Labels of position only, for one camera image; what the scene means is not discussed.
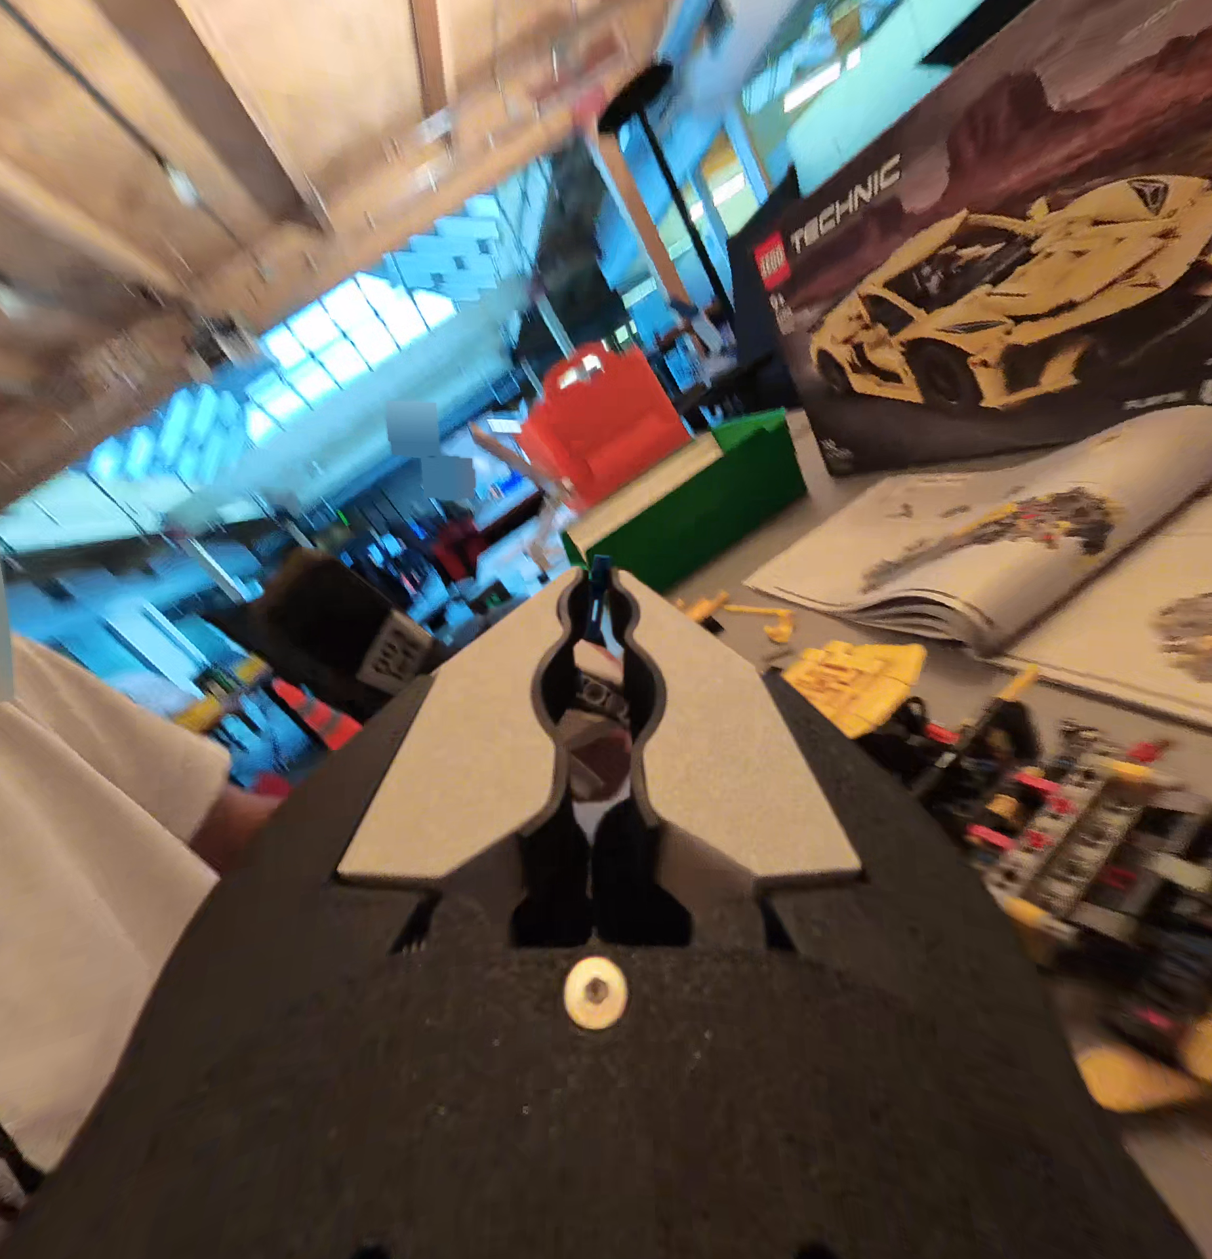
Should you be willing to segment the white paper stack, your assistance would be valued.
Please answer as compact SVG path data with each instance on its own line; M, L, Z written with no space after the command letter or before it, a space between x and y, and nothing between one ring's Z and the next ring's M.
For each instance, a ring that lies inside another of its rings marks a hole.
M717 436L705 433L648 468L613 495L581 512L564 530L571 562L584 564L598 544L668 499L723 457Z

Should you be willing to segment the wooden document stand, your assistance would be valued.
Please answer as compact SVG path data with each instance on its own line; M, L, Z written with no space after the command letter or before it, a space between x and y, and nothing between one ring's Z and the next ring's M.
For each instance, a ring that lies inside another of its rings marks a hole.
M501 429L495 429L488 422L474 420L467 429L477 449L505 464L520 479L532 482L541 495L536 531L526 547L526 555L537 568L541 581L551 579L557 557L563 554L558 540L568 519L570 482L541 471L532 463L519 443L522 425L518 422L503 420Z

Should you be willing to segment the orange traffic cone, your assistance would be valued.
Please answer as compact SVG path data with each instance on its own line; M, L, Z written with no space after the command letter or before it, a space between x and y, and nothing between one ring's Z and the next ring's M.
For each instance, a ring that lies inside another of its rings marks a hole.
M266 682L264 687L273 701L293 724L315 745L328 752L346 748L363 730L363 725L346 713L328 706L312 693L278 676Z

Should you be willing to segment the open instruction booklet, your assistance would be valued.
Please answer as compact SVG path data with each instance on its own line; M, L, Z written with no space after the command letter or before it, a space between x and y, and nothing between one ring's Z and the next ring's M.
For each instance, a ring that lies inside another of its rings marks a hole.
M887 477L745 585L1212 731L1212 405Z

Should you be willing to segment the yellow black brick car model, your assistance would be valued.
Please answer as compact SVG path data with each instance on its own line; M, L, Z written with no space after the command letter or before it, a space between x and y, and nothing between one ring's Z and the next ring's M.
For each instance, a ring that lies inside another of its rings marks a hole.
M1104 1110L1212 1098L1212 801L1164 773L1169 739L1118 745L1066 718L1048 744L1015 671L962 724L915 693L922 648L847 642L765 676L897 780L948 835L1043 971L1105 995L1080 1072Z

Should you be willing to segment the pile of yellow bricks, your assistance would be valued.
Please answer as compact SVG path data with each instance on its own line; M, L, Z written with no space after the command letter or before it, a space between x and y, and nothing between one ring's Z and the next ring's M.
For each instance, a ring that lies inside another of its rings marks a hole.
M778 648L787 648L796 633L796 613L789 609L742 603L730 590L719 590L695 600L675 599L675 609L713 637L726 631L726 619L761 621L762 633Z

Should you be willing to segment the person's white shirt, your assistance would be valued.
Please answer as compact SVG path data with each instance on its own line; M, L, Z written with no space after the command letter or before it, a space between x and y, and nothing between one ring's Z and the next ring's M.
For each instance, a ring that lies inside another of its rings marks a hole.
M217 883L224 748L13 638L0 703L0 1126L55 1168Z

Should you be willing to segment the green plastic bin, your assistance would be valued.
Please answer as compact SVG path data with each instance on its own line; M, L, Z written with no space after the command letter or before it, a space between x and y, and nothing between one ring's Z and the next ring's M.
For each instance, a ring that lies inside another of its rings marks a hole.
M586 562L567 555L568 562L588 571L605 554L615 568L665 595L807 495L785 411L726 422L710 433L723 450L717 464L598 544Z

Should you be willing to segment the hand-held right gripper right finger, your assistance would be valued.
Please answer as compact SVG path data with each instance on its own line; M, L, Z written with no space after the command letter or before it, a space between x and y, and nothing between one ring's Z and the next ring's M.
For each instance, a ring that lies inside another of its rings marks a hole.
M616 572L631 796L655 879L689 912L863 874L762 676L634 575Z

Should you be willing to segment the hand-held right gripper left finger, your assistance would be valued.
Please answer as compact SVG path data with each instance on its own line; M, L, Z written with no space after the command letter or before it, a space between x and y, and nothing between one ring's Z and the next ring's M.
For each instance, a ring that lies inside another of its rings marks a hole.
M436 671L339 860L342 883L488 911L525 901L523 843L567 798L558 725L582 614L584 574L570 571Z

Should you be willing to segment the red felt bag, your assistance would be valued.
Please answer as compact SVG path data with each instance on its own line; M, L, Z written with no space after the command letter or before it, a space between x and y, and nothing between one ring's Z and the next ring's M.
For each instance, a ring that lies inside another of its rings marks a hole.
M588 510L692 443L645 354L581 346L547 371L544 394L518 433L539 474Z

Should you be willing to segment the toy car set box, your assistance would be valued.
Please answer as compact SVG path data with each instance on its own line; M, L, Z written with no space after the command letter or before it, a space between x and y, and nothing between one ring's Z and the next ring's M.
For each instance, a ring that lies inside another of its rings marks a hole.
M870 58L754 248L834 477L1212 405L1212 2L1029 3L886 121Z

